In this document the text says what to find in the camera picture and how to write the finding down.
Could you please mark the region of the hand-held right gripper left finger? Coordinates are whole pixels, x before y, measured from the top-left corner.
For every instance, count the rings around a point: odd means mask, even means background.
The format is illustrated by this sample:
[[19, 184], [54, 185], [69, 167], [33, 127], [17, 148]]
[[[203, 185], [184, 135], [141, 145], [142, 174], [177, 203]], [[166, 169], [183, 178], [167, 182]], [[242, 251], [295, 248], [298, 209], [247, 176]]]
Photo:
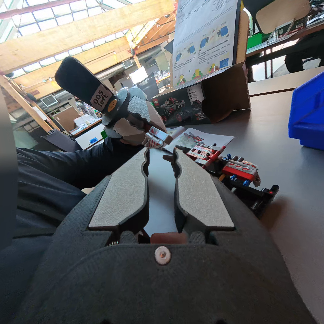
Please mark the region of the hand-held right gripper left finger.
[[149, 149], [143, 148], [110, 177], [90, 230], [142, 230], [149, 220]]

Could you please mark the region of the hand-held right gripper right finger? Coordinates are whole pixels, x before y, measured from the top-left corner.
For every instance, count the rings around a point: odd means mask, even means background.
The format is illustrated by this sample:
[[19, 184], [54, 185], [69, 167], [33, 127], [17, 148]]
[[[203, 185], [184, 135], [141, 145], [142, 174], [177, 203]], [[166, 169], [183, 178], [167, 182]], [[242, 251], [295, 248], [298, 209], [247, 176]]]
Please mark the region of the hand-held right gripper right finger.
[[180, 149], [173, 151], [175, 224], [179, 233], [233, 231], [212, 176]]

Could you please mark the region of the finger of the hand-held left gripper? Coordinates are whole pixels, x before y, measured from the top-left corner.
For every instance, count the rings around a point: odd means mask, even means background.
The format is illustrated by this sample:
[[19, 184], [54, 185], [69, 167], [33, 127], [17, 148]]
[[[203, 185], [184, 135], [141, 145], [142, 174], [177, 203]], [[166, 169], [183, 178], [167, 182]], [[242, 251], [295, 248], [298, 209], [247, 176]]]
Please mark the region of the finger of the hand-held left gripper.
[[148, 101], [145, 93], [139, 88], [131, 88], [129, 89], [129, 94], [130, 101], [127, 110], [134, 118], [143, 123], [143, 128], [149, 131], [151, 127], [155, 127], [167, 133], [161, 116], [156, 108]]
[[120, 140], [124, 144], [141, 145], [149, 129], [150, 125], [142, 120], [135, 119], [135, 124], [132, 124], [127, 119], [119, 119], [116, 122], [104, 119], [104, 130], [107, 136]]

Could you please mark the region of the grey red lego panel piece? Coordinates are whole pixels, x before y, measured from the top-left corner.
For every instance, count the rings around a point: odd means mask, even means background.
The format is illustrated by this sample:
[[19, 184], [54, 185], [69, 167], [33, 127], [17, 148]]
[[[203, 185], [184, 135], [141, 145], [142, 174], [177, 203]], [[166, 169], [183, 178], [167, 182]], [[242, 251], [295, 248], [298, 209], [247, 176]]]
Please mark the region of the grey red lego panel piece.
[[172, 141], [173, 138], [171, 136], [152, 126], [149, 131], [145, 133], [142, 145], [147, 148], [162, 149], [166, 145], [171, 144]]

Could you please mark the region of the red grey lego vehicle model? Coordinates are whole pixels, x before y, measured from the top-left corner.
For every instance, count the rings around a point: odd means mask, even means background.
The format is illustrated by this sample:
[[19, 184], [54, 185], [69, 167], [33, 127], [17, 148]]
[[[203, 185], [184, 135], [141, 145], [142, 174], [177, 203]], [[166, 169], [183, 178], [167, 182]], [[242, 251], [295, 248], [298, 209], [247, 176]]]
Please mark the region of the red grey lego vehicle model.
[[195, 143], [192, 148], [179, 144], [175, 147], [222, 182], [258, 219], [261, 219], [280, 189], [278, 185], [273, 185], [270, 189], [257, 190], [256, 187], [261, 185], [258, 166], [243, 157], [231, 154], [223, 157], [225, 146], [218, 147], [215, 143], [209, 146]]

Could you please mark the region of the person's left forearm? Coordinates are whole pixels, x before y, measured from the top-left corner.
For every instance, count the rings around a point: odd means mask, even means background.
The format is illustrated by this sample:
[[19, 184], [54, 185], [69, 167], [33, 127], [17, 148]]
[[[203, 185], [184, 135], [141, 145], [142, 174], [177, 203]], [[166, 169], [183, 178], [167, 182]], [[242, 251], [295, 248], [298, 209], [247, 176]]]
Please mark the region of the person's left forearm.
[[18, 195], [95, 187], [143, 148], [143, 145], [133, 146], [109, 137], [89, 150], [76, 152], [17, 148]]

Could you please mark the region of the lego set cardboard box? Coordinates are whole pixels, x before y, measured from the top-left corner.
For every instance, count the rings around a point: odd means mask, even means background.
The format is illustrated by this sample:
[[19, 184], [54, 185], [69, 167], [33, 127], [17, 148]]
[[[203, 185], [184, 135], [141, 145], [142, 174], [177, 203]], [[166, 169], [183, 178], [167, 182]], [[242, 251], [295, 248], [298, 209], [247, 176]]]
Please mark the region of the lego set cardboard box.
[[172, 87], [152, 98], [166, 127], [215, 124], [233, 111], [249, 110], [245, 62]]

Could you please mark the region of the lego instruction booklet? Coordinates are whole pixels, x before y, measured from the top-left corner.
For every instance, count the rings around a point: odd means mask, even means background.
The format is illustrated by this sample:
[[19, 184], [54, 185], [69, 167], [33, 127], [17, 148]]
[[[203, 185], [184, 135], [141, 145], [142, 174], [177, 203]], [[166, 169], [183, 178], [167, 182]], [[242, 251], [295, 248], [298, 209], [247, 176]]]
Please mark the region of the lego instruction booklet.
[[185, 149], [192, 149], [194, 146], [201, 144], [208, 147], [212, 144], [216, 144], [217, 147], [222, 147], [226, 146], [234, 139], [233, 136], [209, 134], [194, 128], [185, 129], [185, 127], [182, 126], [167, 128], [167, 133], [173, 138], [173, 141], [171, 144], [164, 146], [162, 150], [170, 153], [173, 152], [177, 145]]

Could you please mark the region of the person's right hand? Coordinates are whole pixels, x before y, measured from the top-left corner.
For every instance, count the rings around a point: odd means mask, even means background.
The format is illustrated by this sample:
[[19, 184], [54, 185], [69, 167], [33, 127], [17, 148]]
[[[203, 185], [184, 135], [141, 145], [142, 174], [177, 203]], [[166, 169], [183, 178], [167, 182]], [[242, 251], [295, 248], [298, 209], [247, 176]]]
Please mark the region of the person's right hand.
[[151, 244], [187, 244], [188, 236], [185, 233], [169, 232], [169, 233], [153, 233], [150, 237]]

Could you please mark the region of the white background screen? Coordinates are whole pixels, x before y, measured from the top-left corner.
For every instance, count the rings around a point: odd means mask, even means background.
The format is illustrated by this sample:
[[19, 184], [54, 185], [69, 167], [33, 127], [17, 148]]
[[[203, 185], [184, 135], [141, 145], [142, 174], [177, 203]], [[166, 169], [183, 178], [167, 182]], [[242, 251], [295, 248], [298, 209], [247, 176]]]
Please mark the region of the white background screen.
[[140, 83], [143, 80], [145, 80], [148, 77], [148, 74], [145, 70], [145, 67], [142, 66], [138, 68], [136, 71], [134, 71], [133, 73], [130, 73], [129, 77], [131, 78], [133, 84], [136, 85], [137, 83]]

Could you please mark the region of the wooden background desk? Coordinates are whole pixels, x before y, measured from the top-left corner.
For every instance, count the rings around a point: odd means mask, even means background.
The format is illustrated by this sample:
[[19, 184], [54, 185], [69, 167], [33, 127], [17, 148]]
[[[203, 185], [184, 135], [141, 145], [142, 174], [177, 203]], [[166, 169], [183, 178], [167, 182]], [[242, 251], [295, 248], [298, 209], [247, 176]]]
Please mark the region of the wooden background desk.
[[89, 114], [79, 114], [75, 107], [68, 107], [56, 114], [54, 120], [63, 128], [63, 133], [77, 138], [101, 124], [102, 118], [95, 119]]

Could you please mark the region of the person's dark clothing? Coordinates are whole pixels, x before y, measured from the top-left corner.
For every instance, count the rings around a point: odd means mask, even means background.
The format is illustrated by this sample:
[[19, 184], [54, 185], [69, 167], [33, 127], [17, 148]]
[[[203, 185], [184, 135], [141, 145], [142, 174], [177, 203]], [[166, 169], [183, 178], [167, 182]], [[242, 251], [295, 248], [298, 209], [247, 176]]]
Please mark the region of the person's dark clothing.
[[14, 237], [0, 254], [1, 323], [9, 323], [17, 313], [52, 234], [85, 196], [77, 190], [53, 200], [50, 196], [18, 198]]

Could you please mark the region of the printed instruction sheet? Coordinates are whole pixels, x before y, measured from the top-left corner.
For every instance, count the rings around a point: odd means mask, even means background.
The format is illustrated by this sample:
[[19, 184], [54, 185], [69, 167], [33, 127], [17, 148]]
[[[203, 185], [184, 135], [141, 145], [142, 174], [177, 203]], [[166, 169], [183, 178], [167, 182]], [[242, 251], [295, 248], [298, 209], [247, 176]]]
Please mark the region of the printed instruction sheet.
[[238, 0], [178, 1], [172, 51], [174, 87], [236, 63], [240, 12]]

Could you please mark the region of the green box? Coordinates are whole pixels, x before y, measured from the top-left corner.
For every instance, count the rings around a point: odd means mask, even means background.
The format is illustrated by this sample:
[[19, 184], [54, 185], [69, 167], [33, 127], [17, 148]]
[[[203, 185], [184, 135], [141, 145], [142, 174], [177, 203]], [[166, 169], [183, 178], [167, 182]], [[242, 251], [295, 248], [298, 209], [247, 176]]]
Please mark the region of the green box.
[[264, 34], [264, 33], [255, 33], [253, 35], [250, 35], [248, 37], [248, 43], [247, 43], [247, 49], [250, 49], [252, 47], [258, 46], [261, 43], [264, 43], [268, 40], [270, 36], [269, 34]]

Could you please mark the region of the blue plastic storage bin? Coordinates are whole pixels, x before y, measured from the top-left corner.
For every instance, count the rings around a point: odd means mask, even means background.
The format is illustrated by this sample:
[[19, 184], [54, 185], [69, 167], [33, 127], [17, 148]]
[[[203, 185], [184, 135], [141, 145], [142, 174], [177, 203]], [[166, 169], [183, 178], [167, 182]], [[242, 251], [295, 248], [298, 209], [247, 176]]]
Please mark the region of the blue plastic storage bin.
[[293, 91], [288, 136], [302, 146], [324, 150], [324, 72]]

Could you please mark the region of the tan backed chair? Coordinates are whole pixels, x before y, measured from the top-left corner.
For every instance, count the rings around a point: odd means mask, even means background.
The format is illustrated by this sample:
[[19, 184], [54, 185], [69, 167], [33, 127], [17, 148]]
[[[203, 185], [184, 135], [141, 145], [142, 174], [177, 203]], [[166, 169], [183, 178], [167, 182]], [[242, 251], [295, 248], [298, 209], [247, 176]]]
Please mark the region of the tan backed chair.
[[258, 29], [272, 33], [276, 27], [304, 18], [310, 12], [308, 0], [275, 0], [256, 13]]

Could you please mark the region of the dark seated figure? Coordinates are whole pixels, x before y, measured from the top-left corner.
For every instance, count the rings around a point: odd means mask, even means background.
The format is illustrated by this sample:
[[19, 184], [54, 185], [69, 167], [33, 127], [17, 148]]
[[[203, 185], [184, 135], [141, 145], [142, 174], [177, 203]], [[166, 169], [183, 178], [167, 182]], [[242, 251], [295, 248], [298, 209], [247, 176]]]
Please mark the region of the dark seated figure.
[[303, 71], [303, 60], [319, 58], [319, 67], [324, 65], [324, 30], [306, 35], [295, 44], [295, 52], [285, 57], [285, 65], [289, 73]]

